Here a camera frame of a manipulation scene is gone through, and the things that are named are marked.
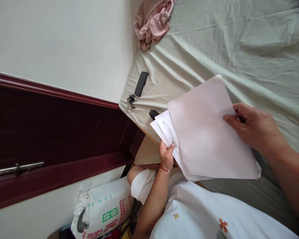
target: red string bracelet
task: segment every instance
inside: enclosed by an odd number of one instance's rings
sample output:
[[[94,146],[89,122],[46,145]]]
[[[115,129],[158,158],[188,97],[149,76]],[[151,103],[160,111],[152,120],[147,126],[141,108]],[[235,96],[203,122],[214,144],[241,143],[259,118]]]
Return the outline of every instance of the red string bracelet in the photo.
[[[172,171],[172,169],[173,169],[173,167],[170,169],[170,170],[166,170],[166,169],[163,169],[162,168],[162,166],[160,166],[160,165],[157,165],[157,164],[155,164],[155,166],[158,166],[158,167],[160,167],[162,170],[164,170],[165,172],[170,172],[170,171]]]

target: floor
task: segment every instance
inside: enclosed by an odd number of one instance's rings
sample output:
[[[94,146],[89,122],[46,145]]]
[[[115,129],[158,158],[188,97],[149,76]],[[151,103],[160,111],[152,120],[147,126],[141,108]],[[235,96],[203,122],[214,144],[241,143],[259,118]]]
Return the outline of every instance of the floor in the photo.
[[[153,164],[160,163],[158,146],[149,137],[145,136],[136,154],[134,164]]]

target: person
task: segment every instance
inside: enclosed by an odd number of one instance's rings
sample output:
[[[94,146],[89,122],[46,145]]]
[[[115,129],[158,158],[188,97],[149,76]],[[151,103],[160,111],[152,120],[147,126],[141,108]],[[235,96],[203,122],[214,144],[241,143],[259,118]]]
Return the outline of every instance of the person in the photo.
[[[224,116],[224,120],[244,143],[266,158],[299,219],[299,153],[286,142],[270,114],[243,103],[233,107],[245,123],[232,116]],[[134,239],[299,238],[247,203],[210,192],[187,181],[181,173],[170,178],[174,148],[174,144],[168,148],[161,141],[160,167],[138,165],[128,172],[131,194],[143,204]]]

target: document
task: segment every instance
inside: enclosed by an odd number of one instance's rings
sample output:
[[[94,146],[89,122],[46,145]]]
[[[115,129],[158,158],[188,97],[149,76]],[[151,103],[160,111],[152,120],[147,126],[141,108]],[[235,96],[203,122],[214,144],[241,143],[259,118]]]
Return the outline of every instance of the document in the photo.
[[[237,115],[221,75],[169,102],[168,109],[171,121],[165,112],[155,119],[166,129],[168,142],[177,146],[182,170],[211,178],[260,178],[250,147],[223,120],[224,115]]]
[[[199,175],[190,175],[187,168],[185,168],[179,149],[177,149],[178,139],[177,135],[170,118],[169,111],[166,110],[162,114],[155,117],[155,120],[150,123],[152,128],[156,131],[158,136],[163,140],[163,142],[169,147],[172,143],[175,144],[175,149],[173,150],[173,157],[175,158],[177,164],[181,168],[185,178],[189,181],[200,181],[210,179],[209,177],[199,176]]]

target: bed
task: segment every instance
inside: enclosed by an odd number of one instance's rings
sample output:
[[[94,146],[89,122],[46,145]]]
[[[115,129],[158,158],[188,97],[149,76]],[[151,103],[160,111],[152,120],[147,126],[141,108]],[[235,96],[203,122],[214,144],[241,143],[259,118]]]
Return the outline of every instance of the bed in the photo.
[[[233,103],[269,111],[299,151],[299,1],[177,0],[171,29],[150,50],[138,49],[120,109],[156,141],[151,109],[221,74]],[[127,103],[142,71],[142,96]]]

